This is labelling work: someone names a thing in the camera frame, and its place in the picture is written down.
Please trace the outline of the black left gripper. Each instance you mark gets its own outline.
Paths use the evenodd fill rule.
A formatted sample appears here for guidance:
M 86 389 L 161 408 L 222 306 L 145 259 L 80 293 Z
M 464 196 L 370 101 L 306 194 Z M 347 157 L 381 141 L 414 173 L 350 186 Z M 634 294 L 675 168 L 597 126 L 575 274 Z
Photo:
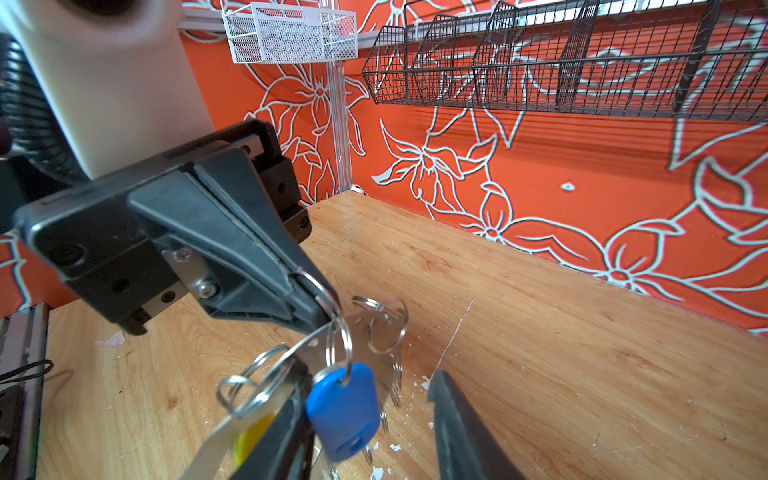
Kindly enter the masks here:
M 303 333 L 328 323 L 338 299 L 301 249 L 311 223 L 294 169 L 274 125 L 258 119 L 29 203 L 13 219 L 74 293 L 133 335 L 145 332 L 150 302 L 180 284 L 190 293 L 208 284 L 199 301 L 213 318 Z

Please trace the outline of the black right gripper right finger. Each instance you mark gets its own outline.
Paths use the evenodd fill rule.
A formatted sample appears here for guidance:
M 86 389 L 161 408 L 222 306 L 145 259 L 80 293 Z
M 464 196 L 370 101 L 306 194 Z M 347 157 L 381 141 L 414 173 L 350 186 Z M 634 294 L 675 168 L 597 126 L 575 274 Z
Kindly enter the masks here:
M 524 479 L 449 373 L 436 371 L 428 401 L 441 479 Z

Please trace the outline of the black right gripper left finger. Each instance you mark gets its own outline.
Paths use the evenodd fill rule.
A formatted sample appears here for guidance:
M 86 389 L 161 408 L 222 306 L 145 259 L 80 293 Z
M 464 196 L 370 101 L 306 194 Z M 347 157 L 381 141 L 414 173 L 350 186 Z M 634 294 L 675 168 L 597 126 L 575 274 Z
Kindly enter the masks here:
M 302 389 L 288 397 L 232 480 L 310 478 L 315 432 L 307 416 L 306 399 Z

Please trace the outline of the yellow key tag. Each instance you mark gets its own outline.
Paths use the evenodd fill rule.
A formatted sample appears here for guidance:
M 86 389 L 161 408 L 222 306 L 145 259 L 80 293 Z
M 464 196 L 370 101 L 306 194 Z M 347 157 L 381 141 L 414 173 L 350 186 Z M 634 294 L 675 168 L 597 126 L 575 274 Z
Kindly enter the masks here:
M 233 464 L 235 468 L 239 468 L 245 462 L 247 457 L 251 454 L 271 424 L 274 422 L 275 418 L 275 413 L 268 413 L 247 427 L 236 437 L 233 444 L 232 453 Z

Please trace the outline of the blue key tag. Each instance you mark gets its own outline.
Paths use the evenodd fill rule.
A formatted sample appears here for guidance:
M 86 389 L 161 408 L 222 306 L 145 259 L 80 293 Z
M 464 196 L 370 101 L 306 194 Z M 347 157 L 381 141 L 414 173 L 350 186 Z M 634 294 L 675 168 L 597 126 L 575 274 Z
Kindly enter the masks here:
M 380 427 L 380 406 L 373 370 L 354 363 L 330 371 L 312 388 L 306 412 L 326 456 L 341 463 L 360 453 Z

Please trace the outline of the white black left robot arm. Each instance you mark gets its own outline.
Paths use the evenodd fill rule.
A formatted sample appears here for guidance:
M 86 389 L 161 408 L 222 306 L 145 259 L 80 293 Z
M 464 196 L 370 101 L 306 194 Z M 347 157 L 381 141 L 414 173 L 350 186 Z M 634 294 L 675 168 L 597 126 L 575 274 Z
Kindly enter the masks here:
M 217 319 L 309 334 L 341 314 L 301 248 L 312 229 L 273 125 L 254 119 L 96 180 L 77 164 L 19 42 L 1 44 L 1 111 L 62 190 L 18 208 L 23 243 L 132 335 L 185 293 Z

